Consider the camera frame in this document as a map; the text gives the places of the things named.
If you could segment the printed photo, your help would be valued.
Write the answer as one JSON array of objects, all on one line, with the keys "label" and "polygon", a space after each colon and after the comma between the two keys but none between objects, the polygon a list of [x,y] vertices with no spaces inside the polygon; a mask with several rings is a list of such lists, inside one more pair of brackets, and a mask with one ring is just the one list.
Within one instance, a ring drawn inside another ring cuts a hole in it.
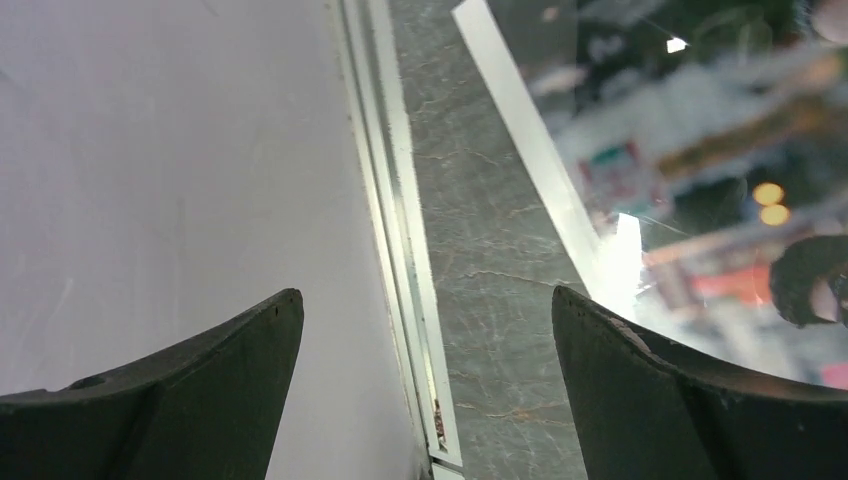
[{"label": "printed photo", "polygon": [[847,5],[452,12],[588,295],[707,354],[847,385]]}]

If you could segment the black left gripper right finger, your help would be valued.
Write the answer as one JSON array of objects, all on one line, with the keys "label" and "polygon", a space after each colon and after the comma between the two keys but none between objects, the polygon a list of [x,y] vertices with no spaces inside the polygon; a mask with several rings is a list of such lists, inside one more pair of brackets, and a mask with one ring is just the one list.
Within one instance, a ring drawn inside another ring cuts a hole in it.
[{"label": "black left gripper right finger", "polygon": [[590,478],[846,479],[845,391],[704,354],[566,286],[552,327]]}]

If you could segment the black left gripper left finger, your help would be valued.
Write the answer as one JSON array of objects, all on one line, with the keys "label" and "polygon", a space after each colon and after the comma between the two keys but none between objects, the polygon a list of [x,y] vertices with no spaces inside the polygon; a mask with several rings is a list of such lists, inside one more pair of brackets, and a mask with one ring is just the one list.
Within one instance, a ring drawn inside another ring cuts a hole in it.
[{"label": "black left gripper left finger", "polygon": [[262,479],[304,326],[283,290],[235,318],[57,390],[1,399],[5,479]]}]

